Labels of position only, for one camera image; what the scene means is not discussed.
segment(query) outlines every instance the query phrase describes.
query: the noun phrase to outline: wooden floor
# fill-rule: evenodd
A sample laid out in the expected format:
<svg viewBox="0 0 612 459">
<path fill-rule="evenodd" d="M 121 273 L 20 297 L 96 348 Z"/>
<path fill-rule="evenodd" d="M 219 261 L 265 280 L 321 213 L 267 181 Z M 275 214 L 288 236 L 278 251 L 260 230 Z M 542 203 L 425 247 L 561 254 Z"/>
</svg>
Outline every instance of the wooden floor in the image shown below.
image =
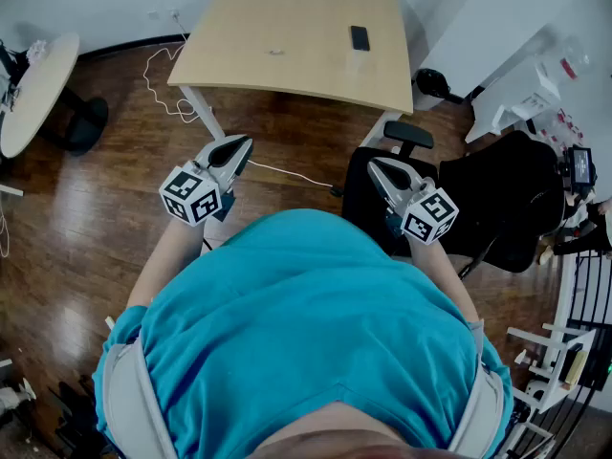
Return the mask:
<svg viewBox="0 0 612 459">
<path fill-rule="evenodd" d="M 110 120 L 100 142 L 74 158 L 35 138 L 2 177 L 22 188 L 5 197 L 11 255 L 0 262 L 2 350 L 38 393 L 34 422 L 53 440 L 58 416 L 47 386 L 76 383 L 91 374 L 168 217 L 157 189 L 170 169 L 210 140 L 197 120 L 183 124 L 153 102 L 142 70 L 156 48 L 138 49 L 77 64 L 69 85 L 84 98 L 105 97 Z M 152 85 L 175 103 L 165 81 L 165 55 L 152 61 Z M 380 111 L 320 98 L 244 90 L 206 90 L 228 134 L 254 139 L 252 159 L 342 186 L 355 148 Z M 61 131 L 67 111 L 56 107 L 47 126 Z M 444 103 L 409 119 L 435 138 L 415 157 L 439 163 L 462 156 L 472 125 L 468 106 Z M 262 215 L 289 208 L 340 213 L 341 200 L 324 187 L 249 165 L 235 184 L 237 202 L 223 223 L 209 222 L 206 237 L 219 246 Z M 520 350 L 506 341 L 509 325 L 535 330 L 552 321 L 559 270 L 533 266 L 522 274 L 483 264 L 467 280 L 486 331 L 506 362 Z"/>
</svg>

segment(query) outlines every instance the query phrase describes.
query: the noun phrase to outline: shoulder strap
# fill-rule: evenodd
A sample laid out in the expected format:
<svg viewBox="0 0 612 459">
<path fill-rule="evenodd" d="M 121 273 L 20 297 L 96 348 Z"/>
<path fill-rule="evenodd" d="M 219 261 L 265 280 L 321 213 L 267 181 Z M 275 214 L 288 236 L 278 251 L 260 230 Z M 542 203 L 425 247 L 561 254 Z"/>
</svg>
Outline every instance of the shoulder strap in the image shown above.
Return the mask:
<svg viewBox="0 0 612 459">
<path fill-rule="evenodd" d="M 504 410 L 504 385 L 494 372 L 485 370 L 481 356 L 484 345 L 484 323 L 470 325 L 476 348 L 478 366 L 466 410 L 448 450 L 467 457 L 484 457 L 501 425 Z"/>
<path fill-rule="evenodd" d="M 102 403 L 117 447 L 128 459 L 177 459 L 146 369 L 142 341 L 106 355 Z"/>
</svg>

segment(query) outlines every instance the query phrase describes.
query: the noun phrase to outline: black chair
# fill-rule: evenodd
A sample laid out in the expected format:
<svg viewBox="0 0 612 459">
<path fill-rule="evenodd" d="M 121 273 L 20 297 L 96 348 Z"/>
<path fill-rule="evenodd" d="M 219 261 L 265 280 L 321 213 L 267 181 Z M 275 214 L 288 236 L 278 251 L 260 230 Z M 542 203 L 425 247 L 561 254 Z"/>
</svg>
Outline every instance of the black chair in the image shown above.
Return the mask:
<svg viewBox="0 0 612 459">
<path fill-rule="evenodd" d="M 482 260 L 520 273 L 534 261 L 539 238 L 558 228 L 565 209 L 563 180 L 554 150 L 513 131 L 493 145 L 450 162 L 440 172 L 410 158 L 415 146 L 433 147 L 427 131 L 391 121 L 387 138 L 403 143 L 399 154 L 360 147 L 351 158 L 344 187 L 342 217 L 368 233 L 390 255 L 409 256 L 404 236 L 396 238 L 385 223 L 387 203 L 374 187 L 367 164 L 374 157 L 410 164 L 422 177 L 431 177 L 459 207 L 459 215 L 441 243 L 448 253 L 473 260 L 460 272 L 463 278 Z"/>
</svg>

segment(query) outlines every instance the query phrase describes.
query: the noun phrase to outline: white cable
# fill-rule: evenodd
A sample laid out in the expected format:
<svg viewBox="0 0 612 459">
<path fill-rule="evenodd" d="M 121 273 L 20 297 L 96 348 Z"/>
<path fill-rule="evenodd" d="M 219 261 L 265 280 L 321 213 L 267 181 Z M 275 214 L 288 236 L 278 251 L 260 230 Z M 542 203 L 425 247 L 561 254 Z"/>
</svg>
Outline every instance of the white cable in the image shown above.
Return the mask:
<svg viewBox="0 0 612 459">
<path fill-rule="evenodd" d="M 181 119 L 183 120 L 183 122 L 185 124 L 189 124 L 190 122 L 194 122 L 196 119 L 198 119 L 200 116 L 198 116 L 197 114 L 195 115 L 195 117 L 191 118 L 190 120 L 185 120 L 184 116 L 193 116 L 195 114 L 195 109 L 193 109 L 193 106 L 189 103 L 189 100 L 187 100 L 186 98 L 181 98 L 180 100 L 177 100 L 176 102 L 176 108 L 177 108 L 177 112 L 170 112 L 170 110 L 168 109 L 168 106 L 166 105 L 165 102 L 162 102 L 161 100 L 159 100 L 157 98 L 157 92 L 155 91 L 155 89 L 151 88 L 151 83 L 149 82 L 148 77 L 146 76 L 146 72 L 149 71 L 149 62 L 151 61 L 151 59 L 153 59 L 155 56 L 157 56 L 159 53 L 161 53 L 162 51 L 166 51 L 168 53 L 168 57 L 170 58 L 170 61 L 174 61 L 174 58 L 176 57 L 176 55 L 179 53 L 179 51 L 185 46 L 185 44 L 179 46 L 179 48 L 174 52 L 174 54 L 170 53 L 170 50 L 168 50 L 167 48 L 161 48 L 160 50 L 158 50 L 156 53 L 154 53 L 152 56 L 150 56 L 147 60 L 146 60 L 146 68 L 144 68 L 144 73 L 142 74 L 142 77 L 146 80 L 146 89 L 150 90 L 151 92 L 153 92 L 153 97 L 155 98 L 155 101 L 157 103 L 160 103 L 161 105 L 163 105 L 165 107 L 165 112 L 169 115 L 169 116 L 181 116 Z M 189 104 L 189 106 L 191 106 L 191 108 L 193 109 L 191 112 L 183 112 L 181 110 L 181 106 L 180 103 L 181 102 L 187 102 Z"/>
<path fill-rule="evenodd" d="M 186 30 L 185 28 L 181 25 L 181 22 L 179 22 L 179 18 L 177 16 L 173 16 L 172 17 L 174 19 L 174 21 L 179 25 L 179 27 L 181 28 L 181 36 L 183 37 L 183 40 L 185 41 L 185 43 L 187 43 L 187 38 L 185 36 L 186 34 Z M 146 72 L 148 72 L 149 70 L 149 62 L 151 61 L 151 59 L 153 59 L 155 56 L 157 56 L 159 53 L 161 53 L 162 51 L 166 51 L 168 54 L 168 57 L 170 58 L 170 61 L 174 61 L 174 58 L 176 57 L 176 55 L 179 53 L 179 51 L 185 46 L 185 44 L 182 44 L 181 46 L 178 47 L 178 49 L 174 52 L 174 54 L 170 53 L 170 50 L 168 50 L 167 48 L 161 48 L 160 50 L 156 51 L 152 56 L 150 56 L 147 60 L 146 60 L 146 68 L 144 68 L 144 73 L 142 74 L 142 77 L 146 80 L 146 88 L 147 90 L 150 90 L 151 92 L 153 92 L 153 97 L 155 98 L 155 101 L 157 103 L 160 103 L 161 105 L 164 106 L 165 108 L 165 112 L 169 115 L 169 116 L 181 116 L 181 119 L 183 120 L 183 122 L 185 124 L 189 124 L 190 122 L 194 122 L 196 119 L 198 119 L 200 116 L 198 116 L 197 114 L 195 115 L 194 118 L 191 118 L 190 120 L 185 120 L 184 116 L 192 116 L 193 114 L 195 114 L 195 108 L 193 107 L 193 105 L 191 105 L 191 103 L 189 102 L 189 100 L 187 100 L 186 98 L 181 98 L 180 100 L 178 100 L 176 102 L 176 108 L 178 110 L 178 112 L 170 112 L 170 110 L 168 109 L 168 106 L 166 105 L 165 102 L 162 102 L 161 100 L 159 100 L 157 98 L 157 92 L 151 88 L 151 84 L 149 82 L 149 79 L 146 76 Z M 183 112 L 181 110 L 180 107 L 180 103 L 181 102 L 186 102 L 189 104 L 189 106 L 193 109 L 191 112 Z M 270 170 L 274 170 L 277 172 L 281 172 L 281 173 L 286 173 L 288 175 L 295 175 L 296 177 L 300 177 L 301 179 L 304 179 L 308 182 L 310 182 L 311 184 L 316 184 L 317 186 L 326 186 L 326 187 L 333 187 L 331 184 L 325 184 L 323 182 L 316 182 L 312 179 L 309 179 L 308 177 L 306 177 L 305 175 L 301 175 L 300 173 L 295 173 L 295 172 L 290 172 L 288 170 L 283 170 L 281 168 L 276 168 L 274 166 L 269 166 L 266 164 L 258 164 L 252 160 L 249 160 L 250 164 L 254 164 L 257 166 L 261 166 L 263 168 L 269 168 Z"/>
<path fill-rule="evenodd" d="M 288 170 L 282 170 L 280 168 L 276 168 L 274 166 L 269 166 L 269 165 L 266 165 L 266 164 L 258 164 L 256 162 L 254 162 L 253 160 L 249 160 L 249 163 L 250 164 L 256 164 L 257 166 L 263 166 L 264 168 L 269 168 L 270 170 L 274 170 L 274 171 L 277 171 L 277 172 L 288 173 L 289 175 L 295 175 L 296 177 L 300 177 L 300 178 L 302 178 L 304 180 L 307 180 L 308 182 L 310 182 L 312 184 L 317 184 L 318 186 L 326 186 L 326 187 L 330 187 L 330 188 L 333 187 L 331 184 L 325 184 L 323 182 L 316 182 L 316 181 L 314 181 L 312 179 L 309 179 L 308 177 L 306 177 L 305 175 L 302 175 L 301 173 L 295 173 L 295 172 L 290 172 Z"/>
<path fill-rule="evenodd" d="M 9 236 L 7 218 L 4 217 L 4 210 L 2 209 L 2 193 L 0 193 L 0 236 L 5 231 L 7 232 L 7 250 L 4 251 L 2 248 L 2 240 L 0 240 L 0 255 L 2 258 L 7 258 L 9 256 L 9 250 L 11 249 L 11 237 Z"/>
</svg>

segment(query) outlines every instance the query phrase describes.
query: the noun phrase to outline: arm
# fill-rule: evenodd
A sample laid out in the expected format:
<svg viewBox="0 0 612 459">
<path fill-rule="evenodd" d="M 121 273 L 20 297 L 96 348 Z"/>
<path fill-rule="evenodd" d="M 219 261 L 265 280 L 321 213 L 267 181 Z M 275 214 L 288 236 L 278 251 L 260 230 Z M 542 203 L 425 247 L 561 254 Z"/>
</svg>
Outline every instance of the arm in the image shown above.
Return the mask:
<svg viewBox="0 0 612 459">
<path fill-rule="evenodd" d="M 126 307 L 148 306 L 170 280 L 200 256 L 203 238 L 204 223 L 192 228 L 173 218 L 144 264 Z"/>
<path fill-rule="evenodd" d="M 410 251 L 412 252 L 412 263 L 417 269 L 425 273 L 427 277 L 454 302 L 464 318 L 469 322 L 479 321 L 478 313 L 471 301 L 466 287 L 461 282 L 448 260 L 447 253 L 439 241 L 431 245 L 424 245 L 412 237 L 408 237 Z"/>
<path fill-rule="evenodd" d="M 598 207 L 598 212 L 603 216 L 605 213 L 612 208 L 612 197 L 607 201 L 603 201 Z"/>
</svg>

